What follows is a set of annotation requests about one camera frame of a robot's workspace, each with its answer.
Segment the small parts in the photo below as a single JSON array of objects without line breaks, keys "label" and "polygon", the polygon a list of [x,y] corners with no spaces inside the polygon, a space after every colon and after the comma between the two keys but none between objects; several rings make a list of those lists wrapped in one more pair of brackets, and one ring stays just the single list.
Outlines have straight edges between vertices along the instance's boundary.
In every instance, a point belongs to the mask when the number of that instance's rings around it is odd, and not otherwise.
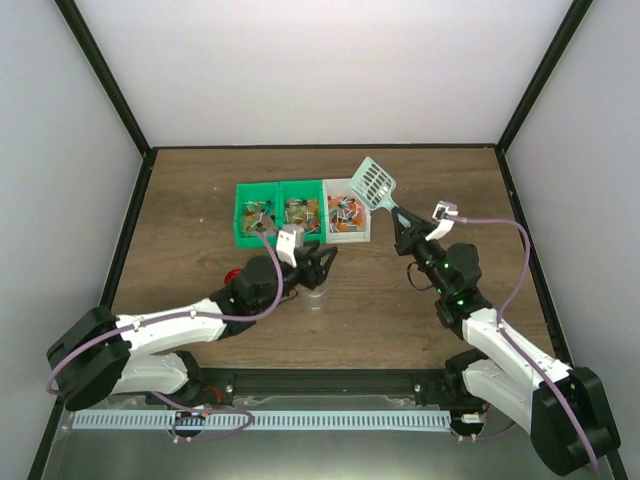
[{"label": "small parts", "polygon": [[365,209],[355,197],[327,197],[332,233],[364,232]]},{"label": "small parts", "polygon": [[245,237],[254,237],[258,233],[266,236],[276,234],[276,215],[274,205],[270,200],[265,202],[246,202],[244,210],[244,225],[242,233]]},{"label": "small parts", "polygon": [[305,233],[321,233],[320,202],[317,198],[290,198],[284,204],[284,223],[299,225]]}]

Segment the white wall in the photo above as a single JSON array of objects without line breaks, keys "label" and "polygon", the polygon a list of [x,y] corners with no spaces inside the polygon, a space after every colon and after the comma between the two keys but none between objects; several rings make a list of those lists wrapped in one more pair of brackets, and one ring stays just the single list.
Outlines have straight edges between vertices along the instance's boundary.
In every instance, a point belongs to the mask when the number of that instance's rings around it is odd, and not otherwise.
[{"label": "white wall", "polygon": [[604,381],[640,478],[640,3],[594,2],[508,152],[578,364]]},{"label": "white wall", "polygon": [[45,352],[99,301],[140,156],[53,1],[0,17],[0,478],[51,412]]},{"label": "white wall", "polygon": [[78,0],[152,145],[496,142],[570,0]]}]

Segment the black frame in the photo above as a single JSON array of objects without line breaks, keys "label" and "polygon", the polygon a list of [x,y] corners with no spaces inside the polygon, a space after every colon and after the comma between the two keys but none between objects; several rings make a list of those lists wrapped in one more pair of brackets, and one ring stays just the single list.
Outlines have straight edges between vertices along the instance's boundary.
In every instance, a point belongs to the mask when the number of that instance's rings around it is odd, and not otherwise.
[{"label": "black frame", "polygon": [[[125,223],[116,248],[116,253],[109,271],[101,298],[101,304],[111,306],[115,298],[118,283],[124,268],[129,245],[133,237],[138,215],[142,208],[145,192],[149,184],[153,165],[160,149],[185,147],[151,147],[144,137],[133,112],[122,94],[109,66],[107,65],[98,45],[96,44],[87,24],[82,18],[74,0],[55,0],[60,12],[67,21],[69,28],[76,37],[89,63],[104,87],[109,99],[113,103],[118,115],[129,132],[142,156],[142,164],[135,185],[131,203],[127,211]],[[524,124],[527,115],[533,108],[544,85],[551,76],[553,69],[561,58],[573,34],[586,15],[592,0],[573,0],[564,20],[558,28],[547,52],[535,71],[529,86],[514,111],[504,133],[497,144],[411,144],[411,145],[256,145],[256,146],[214,146],[191,148],[493,148],[497,157],[500,172],[508,193],[511,208],[516,221],[521,223],[527,231],[522,205],[518,198],[506,151]],[[558,321],[549,288],[547,286],[540,261],[532,241],[530,270],[536,292],[540,299],[542,312],[547,323],[554,352],[560,360],[571,364],[571,355]],[[212,383],[232,384],[236,395],[317,395],[339,394],[347,389],[347,394],[380,394],[414,396],[417,403],[437,404],[441,408],[450,410],[465,409],[476,406],[477,402],[464,403],[451,401],[439,386],[443,383],[444,370],[298,370],[298,369],[205,369],[206,375]],[[51,442],[60,420],[63,408],[57,401],[47,424],[40,448],[29,474],[29,479],[40,479],[44,473]],[[614,474],[614,478],[622,480],[628,478],[620,459],[619,453],[613,452],[607,456]]]}]

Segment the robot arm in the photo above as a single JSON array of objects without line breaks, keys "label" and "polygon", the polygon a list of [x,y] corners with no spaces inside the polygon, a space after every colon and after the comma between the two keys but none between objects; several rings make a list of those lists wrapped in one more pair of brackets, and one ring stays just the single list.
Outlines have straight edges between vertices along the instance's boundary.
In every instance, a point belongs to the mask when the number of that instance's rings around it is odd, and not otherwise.
[{"label": "robot arm", "polygon": [[475,246],[458,243],[445,250],[438,243],[453,227],[457,207],[438,203],[432,216],[436,223],[400,207],[391,214],[396,251],[412,255],[436,288],[442,325],[475,347],[445,364],[453,395],[472,395],[494,405],[531,436],[552,471],[566,475],[589,463],[589,457],[556,394],[532,367],[535,362],[566,399],[596,456],[617,449],[620,437],[597,375],[550,357],[497,318],[477,286],[482,272]]},{"label": "robot arm", "polygon": [[[278,233],[276,252],[283,276],[283,296],[296,286],[314,289],[324,283],[337,248],[303,245],[301,227]],[[187,352],[154,355],[195,342],[238,335],[255,321],[232,321],[222,315],[249,317],[273,304],[278,281],[268,255],[249,259],[223,288],[194,304],[143,315],[113,315],[104,306],[87,312],[47,351],[54,369],[73,351],[115,329],[124,329],[70,361],[56,376],[59,395],[70,411],[95,405],[109,395],[157,391],[189,404],[200,392],[202,375]],[[145,322],[162,321],[145,325]]]}]

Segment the green spatula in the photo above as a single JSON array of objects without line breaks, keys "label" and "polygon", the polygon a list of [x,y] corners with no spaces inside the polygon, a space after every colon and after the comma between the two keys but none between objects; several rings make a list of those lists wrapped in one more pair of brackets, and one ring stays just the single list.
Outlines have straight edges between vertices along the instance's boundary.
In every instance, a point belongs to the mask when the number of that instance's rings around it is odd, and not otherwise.
[{"label": "green spatula", "polygon": [[[365,207],[370,211],[386,208],[391,211],[398,204],[393,201],[391,194],[396,189],[396,181],[371,157],[366,157],[351,177],[349,187]],[[400,223],[409,227],[410,222],[398,215]]]}]

